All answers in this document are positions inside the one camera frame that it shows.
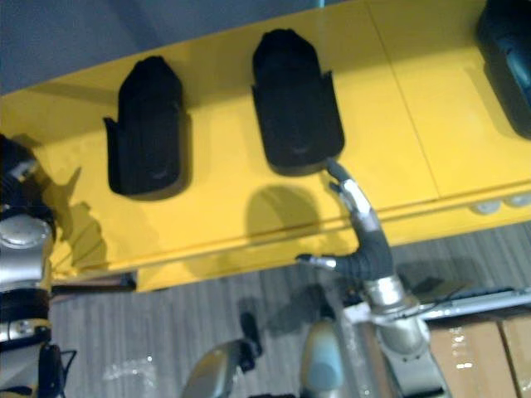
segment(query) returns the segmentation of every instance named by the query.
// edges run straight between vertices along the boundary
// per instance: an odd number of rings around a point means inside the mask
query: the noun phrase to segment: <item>gray wall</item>
[[[338,0],[326,0],[326,3]],[[324,0],[2,0],[0,92]]]

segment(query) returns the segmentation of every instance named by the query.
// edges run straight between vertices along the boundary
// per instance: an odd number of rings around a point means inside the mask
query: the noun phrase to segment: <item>black cable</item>
[[[65,380],[66,380],[66,378],[68,377],[68,371],[70,370],[70,366],[72,362],[74,361],[74,358],[76,358],[77,350],[67,350],[67,351],[61,352],[61,355],[65,355],[65,354],[71,355],[70,359],[66,363],[66,366],[63,368],[63,372],[65,374]]]
[[[416,317],[418,315],[422,315],[423,313],[429,313],[433,309],[439,307],[441,304],[448,303],[449,301],[451,301],[452,297],[455,294],[459,293],[465,286],[466,286],[465,284],[462,284],[461,286],[458,286],[456,289],[453,289],[452,291],[450,291],[445,297],[440,298],[439,300],[436,300],[430,307],[424,308],[422,310],[419,309],[415,313],[411,313],[409,315],[404,315],[404,316],[402,316],[402,319],[406,319],[406,318],[410,318],[410,317]]]

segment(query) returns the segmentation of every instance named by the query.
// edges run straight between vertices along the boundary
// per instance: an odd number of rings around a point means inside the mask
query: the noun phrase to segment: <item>cardboard box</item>
[[[431,350],[453,398],[516,397],[496,322],[432,329]]]
[[[531,316],[500,323],[519,397],[531,397]]]

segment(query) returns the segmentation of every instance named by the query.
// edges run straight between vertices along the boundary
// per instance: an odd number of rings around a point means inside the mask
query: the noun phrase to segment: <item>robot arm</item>
[[[338,180],[330,186],[350,212],[359,247],[351,255],[304,254],[297,260],[361,283],[376,338],[402,396],[451,396],[431,354],[427,326],[415,315],[418,302],[404,291],[395,273],[391,250],[375,210],[344,168],[332,159],[327,166],[329,174]]]
[[[0,144],[0,396],[55,398],[68,365],[50,344],[53,220],[39,192],[25,189],[36,160],[2,135]]]

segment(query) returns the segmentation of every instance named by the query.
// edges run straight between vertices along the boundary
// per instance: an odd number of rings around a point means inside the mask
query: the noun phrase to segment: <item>yellow table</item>
[[[2,98],[2,131],[32,146],[56,211],[54,277],[139,270],[139,289],[284,265],[301,251],[355,248],[326,176],[267,166],[251,98],[261,35],[291,27],[332,70],[358,179],[392,244],[531,219],[471,204],[531,192],[531,142],[517,136],[474,40],[481,1],[352,1],[112,61]],[[162,201],[115,195],[103,116],[134,63],[162,55],[184,86],[192,183]]]

